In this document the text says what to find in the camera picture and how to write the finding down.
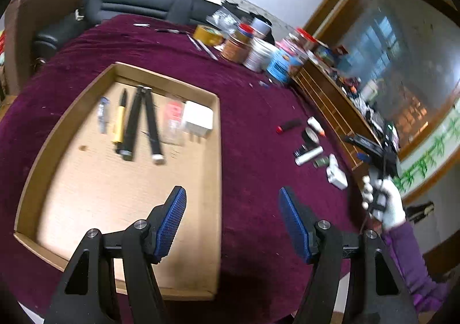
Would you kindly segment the white gloved right hand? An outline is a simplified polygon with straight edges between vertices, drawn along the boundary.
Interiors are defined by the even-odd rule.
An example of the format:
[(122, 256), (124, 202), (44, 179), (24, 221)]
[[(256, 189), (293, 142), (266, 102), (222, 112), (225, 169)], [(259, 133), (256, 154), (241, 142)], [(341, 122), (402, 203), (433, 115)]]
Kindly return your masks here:
[(400, 193), (391, 179), (371, 181), (363, 177), (362, 206), (381, 223), (384, 231), (399, 227), (406, 221)]

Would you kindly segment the purple sleeve forearm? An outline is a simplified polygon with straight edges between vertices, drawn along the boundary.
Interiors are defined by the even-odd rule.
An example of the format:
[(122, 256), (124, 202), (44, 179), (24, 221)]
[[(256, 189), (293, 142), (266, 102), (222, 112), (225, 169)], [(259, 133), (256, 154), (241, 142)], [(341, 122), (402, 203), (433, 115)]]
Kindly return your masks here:
[(429, 276), (410, 223), (404, 222), (381, 235), (391, 258), (408, 288), (417, 313), (435, 312), (447, 298), (447, 283), (437, 283)]

